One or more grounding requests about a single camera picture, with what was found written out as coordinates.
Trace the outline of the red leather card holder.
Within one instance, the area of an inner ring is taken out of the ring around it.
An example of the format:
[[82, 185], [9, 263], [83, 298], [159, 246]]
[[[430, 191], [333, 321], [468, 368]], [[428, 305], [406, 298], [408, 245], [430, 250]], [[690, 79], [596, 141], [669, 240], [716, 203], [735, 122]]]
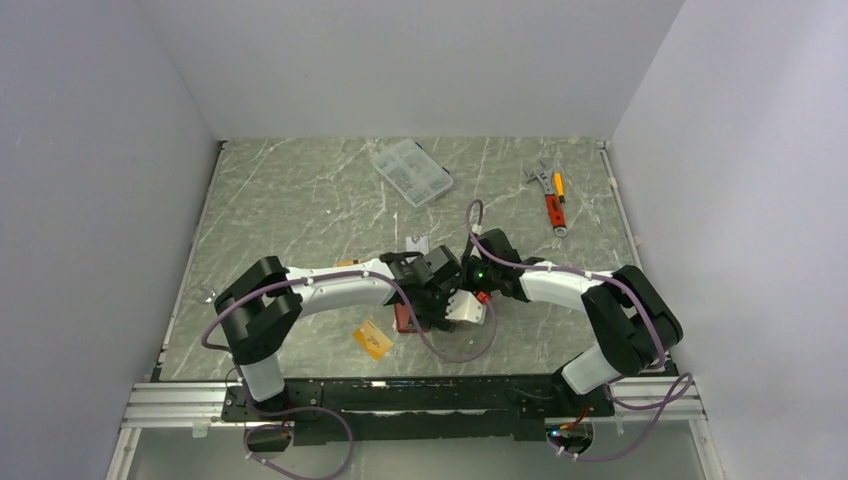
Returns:
[[393, 306], [394, 322], [393, 328], [397, 333], [413, 334], [418, 332], [429, 333], [431, 331], [453, 332], [455, 325], [438, 315], [435, 311], [416, 311], [418, 324], [412, 321], [412, 310], [408, 305], [398, 303]]

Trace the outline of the single gold credit card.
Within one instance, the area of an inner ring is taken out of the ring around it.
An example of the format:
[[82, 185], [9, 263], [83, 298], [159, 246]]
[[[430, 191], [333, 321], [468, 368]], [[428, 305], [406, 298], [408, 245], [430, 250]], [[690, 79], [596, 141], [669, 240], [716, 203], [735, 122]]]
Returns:
[[381, 360], [394, 345], [370, 319], [353, 331], [352, 338], [375, 361]]

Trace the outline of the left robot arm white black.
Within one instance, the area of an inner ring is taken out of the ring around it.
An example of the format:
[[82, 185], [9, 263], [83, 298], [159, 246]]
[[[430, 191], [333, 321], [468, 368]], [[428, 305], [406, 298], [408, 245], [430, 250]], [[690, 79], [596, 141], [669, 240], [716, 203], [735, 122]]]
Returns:
[[444, 246], [323, 269], [261, 258], [214, 302], [225, 347], [249, 390], [248, 407], [264, 420], [285, 411], [288, 394], [276, 354], [297, 320], [356, 305], [404, 304], [420, 324], [441, 322], [460, 273], [459, 259]]

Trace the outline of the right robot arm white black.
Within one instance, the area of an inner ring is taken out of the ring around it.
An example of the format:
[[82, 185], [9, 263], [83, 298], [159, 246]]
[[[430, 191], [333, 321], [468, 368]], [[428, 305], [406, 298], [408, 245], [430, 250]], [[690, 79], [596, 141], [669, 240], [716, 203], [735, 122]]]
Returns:
[[592, 272], [536, 257], [522, 259], [500, 229], [471, 233], [462, 264], [467, 290], [498, 292], [587, 316], [594, 344], [553, 375], [551, 401], [564, 415], [578, 413], [602, 385], [664, 364], [668, 351], [683, 338], [675, 314], [634, 265]]

